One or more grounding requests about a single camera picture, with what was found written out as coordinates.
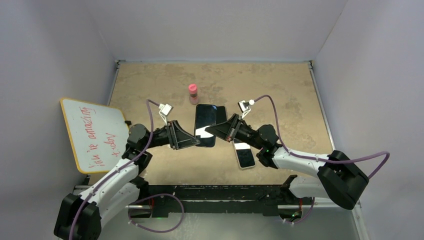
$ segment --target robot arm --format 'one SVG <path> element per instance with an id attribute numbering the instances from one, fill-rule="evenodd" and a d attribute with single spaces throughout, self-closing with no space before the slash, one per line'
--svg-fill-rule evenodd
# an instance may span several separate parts
<path id="1" fill-rule="evenodd" d="M 166 115 L 172 109 L 167 106 L 169 105 L 161 104 L 162 108 L 159 107 L 161 111 L 168 108 Z M 166 116 L 163 119 L 166 125 L 153 132 L 149 148 L 169 145 L 172 149 L 179 150 L 200 143 L 184 131 L 178 121 L 166 121 Z M 75 223 L 72 238 L 97 239 L 102 227 L 125 206 L 149 195 L 148 182 L 139 175 L 148 166 L 152 155 L 146 151 L 137 160 L 133 159 L 146 147 L 150 134 L 142 124 L 131 126 L 125 152 L 114 168 L 80 195 L 70 193 L 63 199 L 54 227 L 56 236 L 69 239 L 74 217 L 84 204 Z"/>
<path id="2" fill-rule="evenodd" d="M 369 178 L 353 163 L 333 164 L 318 161 L 318 158 L 332 161 L 349 160 L 343 152 L 335 150 L 327 155 L 286 149 L 277 143 L 279 137 L 272 125 L 266 124 L 257 130 L 252 129 L 243 120 L 250 107 L 246 106 L 244 101 L 239 102 L 239 106 L 243 112 L 242 116 L 233 114 L 226 122 L 209 126 L 205 131 L 227 142 L 238 139 L 259 149 L 256 156 L 265 167 L 290 169 L 312 176 L 289 177 L 285 186 L 295 197 L 330 198 L 344 209 L 354 208 Z M 294 156 L 296 154 L 310 159 Z"/>

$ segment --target handwritten text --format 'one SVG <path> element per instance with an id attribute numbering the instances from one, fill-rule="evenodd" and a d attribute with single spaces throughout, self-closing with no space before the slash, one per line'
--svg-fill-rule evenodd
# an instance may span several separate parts
<path id="1" fill-rule="evenodd" d="M 83 108 L 79 107 L 79 110 L 81 110 L 81 113 L 83 115 L 81 117 L 81 119 L 84 121 L 85 132 L 87 132 L 88 138 L 89 139 L 97 139 L 96 133 L 93 130 L 93 121 L 92 121 L 92 117 L 91 117 L 92 112 L 94 112 L 94 114 L 96 114 L 96 110 L 94 110 L 92 108 L 87 108 L 87 107 L 83 107 Z"/>
<path id="2" fill-rule="evenodd" d="M 114 155 L 115 157 L 118 157 L 121 152 L 117 149 L 117 145 L 115 144 L 115 137 L 116 135 L 107 133 L 107 135 L 109 135 L 107 137 L 107 141 L 104 141 L 105 144 L 108 144 L 110 146 L 110 148 L 112 149 L 112 155 Z"/>

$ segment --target phone screen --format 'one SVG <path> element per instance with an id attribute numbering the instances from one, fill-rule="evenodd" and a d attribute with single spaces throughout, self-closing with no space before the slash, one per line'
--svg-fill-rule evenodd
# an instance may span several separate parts
<path id="1" fill-rule="evenodd" d="M 197 147 L 211 148 L 215 146 L 215 136 L 206 132 L 205 128 L 214 125 L 217 120 L 217 106 L 198 104 L 194 121 L 194 136 L 200 140 Z"/>
<path id="2" fill-rule="evenodd" d="M 255 158 L 251 146 L 236 138 L 234 138 L 233 143 L 240 168 L 245 169 L 255 166 Z"/>

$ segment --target metal frame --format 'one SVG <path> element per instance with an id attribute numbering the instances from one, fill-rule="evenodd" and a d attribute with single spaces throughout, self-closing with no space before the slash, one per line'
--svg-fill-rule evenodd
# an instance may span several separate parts
<path id="1" fill-rule="evenodd" d="M 169 63 L 190 63 L 190 62 L 191 61 L 169 61 Z M 235 63 L 237 61 L 225 61 L 225 62 Z M 142 61 L 126 61 L 126 60 L 117 60 L 116 61 L 116 72 L 115 72 L 115 77 L 113 79 L 113 84 L 112 84 L 112 89 L 110 91 L 109 99 L 107 101 L 108 105 L 111 102 L 112 94 L 113 94 L 113 91 L 114 91 L 114 88 L 115 88 L 115 83 L 117 81 L 117 77 L 118 77 L 118 73 L 119 73 L 119 70 L 120 70 L 121 63 L 142 63 Z M 302 62 L 284 62 L 284 63 L 302 63 Z M 321 100 L 321 96 L 320 96 L 320 92 L 319 92 L 319 89 L 318 89 L 318 86 L 317 86 L 317 82 L 316 82 L 316 79 L 315 79 L 313 64 L 312 64 L 312 61 L 307 61 L 306 63 L 308 65 L 309 73 L 310 73 L 310 76 L 312 78 L 313 86 L 315 88 L 316 97 L 318 98 L 319 108 L 321 109 L 322 117 L 324 119 L 325 128 L 326 128 L 327 133 L 328 133 L 328 137 L 329 137 L 329 140 L 330 140 L 330 143 L 331 143 L 331 147 L 334 150 L 335 144 L 334 144 L 333 136 L 332 136 L 332 133 L 331 133 L 331 130 L 330 130 L 329 122 L 327 120 L 327 115 L 326 115 L 326 112 L 324 110 L 323 102 Z M 82 185 L 75 186 L 75 193 L 76 193 L 77 189 L 81 189 L 81 188 L 84 188 L 84 187 L 86 187 L 86 186 L 82 186 Z M 278 208 L 287 208 L 288 209 L 288 208 L 293 208 L 293 206 L 292 205 L 279 205 Z M 333 203 L 329 199 L 316 198 L 314 208 L 339 208 L 339 206 L 336 205 L 335 203 Z M 370 237 L 368 235 L 367 228 L 366 228 L 366 225 L 365 225 L 365 222 L 364 222 L 364 218 L 363 218 L 363 215 L 362 215 L 362 207 L 361 207 L 360 201 L 358 201 L 355 208 L 351 212 L 352 212 L 353 220 L 355 222 L 355 226 L 356 226 L 359 238 L 361 240 L 370 240 Z"/>

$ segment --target whiteboard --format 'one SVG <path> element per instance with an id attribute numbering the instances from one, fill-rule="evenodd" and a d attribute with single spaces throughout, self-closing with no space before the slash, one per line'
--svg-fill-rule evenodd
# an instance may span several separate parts
<path id="1" fill-rule="evenodd" d="M 78 170 L 109 172 L 121 159 L 129 135 L 122 111 L 70 98 L 62 98 L 60 105 Z"/>

